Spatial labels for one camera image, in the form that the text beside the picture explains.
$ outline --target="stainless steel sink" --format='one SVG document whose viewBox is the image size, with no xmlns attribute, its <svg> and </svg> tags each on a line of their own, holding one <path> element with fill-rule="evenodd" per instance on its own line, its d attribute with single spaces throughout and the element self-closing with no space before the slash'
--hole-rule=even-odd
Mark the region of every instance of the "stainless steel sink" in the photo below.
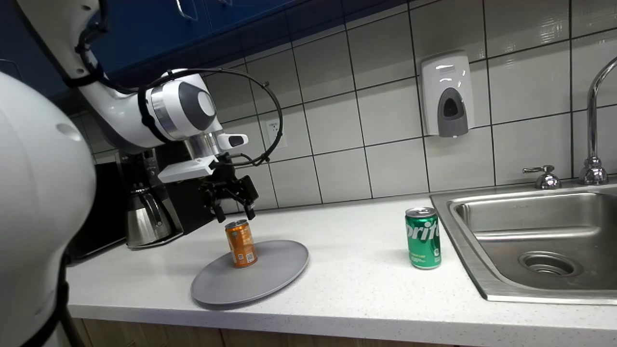
<svg viewBox="0 0 617 347">
<path fill-rule="evenodd" d="M 617 305 L 617 185 L 431 199 L 487 301 Z"/>
</svg>

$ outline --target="white countertop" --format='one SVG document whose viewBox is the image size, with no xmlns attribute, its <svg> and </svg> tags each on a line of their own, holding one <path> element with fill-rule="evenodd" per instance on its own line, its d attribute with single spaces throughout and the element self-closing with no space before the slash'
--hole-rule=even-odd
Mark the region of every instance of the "white countertop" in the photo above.
<svg viewBox="0 0 617 347">
<path fill-rule="evenodd" d="M 200 308 L 188 293 L 192 278 L 227 253 L 221 224 L 150 251 L 117 247 L 69 270 L 71 312 L 92 320 L 456 345 L 617 345 L 617 307 L 483 301 L 447 233 L 441 266 L 414 270 L 402 214 L 418 204 L 429 200 L 258 214 L 250 222 L 254 241 L 300 241 L 310 266 L 281 293 L 223 312 Z"/>
</svg>

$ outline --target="soap dispenser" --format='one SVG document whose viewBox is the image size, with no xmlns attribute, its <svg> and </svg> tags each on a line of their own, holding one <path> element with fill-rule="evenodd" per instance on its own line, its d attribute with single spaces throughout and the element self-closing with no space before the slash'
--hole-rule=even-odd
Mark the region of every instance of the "soap dispenser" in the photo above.
<svg viewBox="0 0 617 347">
<path fill-rule="evenodd" d="M 474 127 L 468 58 L 462 52 L 422 62 L 424 127 L 429 137 L 458 137 Z"/>
</svg>

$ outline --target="backsplash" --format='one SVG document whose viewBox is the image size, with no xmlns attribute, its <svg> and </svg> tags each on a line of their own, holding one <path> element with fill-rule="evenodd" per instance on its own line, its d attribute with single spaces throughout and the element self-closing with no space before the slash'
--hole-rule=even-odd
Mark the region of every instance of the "backsplash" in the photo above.
<svg viewBox="0 0 617 347">
<path fill-rule="evenodd" d="M 418 66 L 464 50 L 476 129 L 422 137 Z M 227 64 L 267 81 L 285 114 L 271 162 L 238 170 L 260 193 L 256 210 L 489 187 L 531 179 L 553 164 L 574 177 L 585 156 L 585 91 L 617 56 L 614 0 L 410 2 Z M 242 79 L 208 81 L 240 152 L 269 145 L 277 120 Z M 617 77 L 599 91 L 599 156 L 617 172 Z M 76 118 L 96 156 L 113 156 Z"/>
</svg>

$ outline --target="7up can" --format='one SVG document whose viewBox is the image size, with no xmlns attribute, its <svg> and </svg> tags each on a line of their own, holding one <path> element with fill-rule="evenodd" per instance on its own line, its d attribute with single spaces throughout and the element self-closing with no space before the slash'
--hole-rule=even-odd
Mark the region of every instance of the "7up can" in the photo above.
<svg viewBox="0 0 617 347">
<path fill-rule="evenodd" d="M 408 260 L 414 268 L 429 270 L 441 264 L 439 224 L 433 208 L 404 210 Z"/>
</svg>

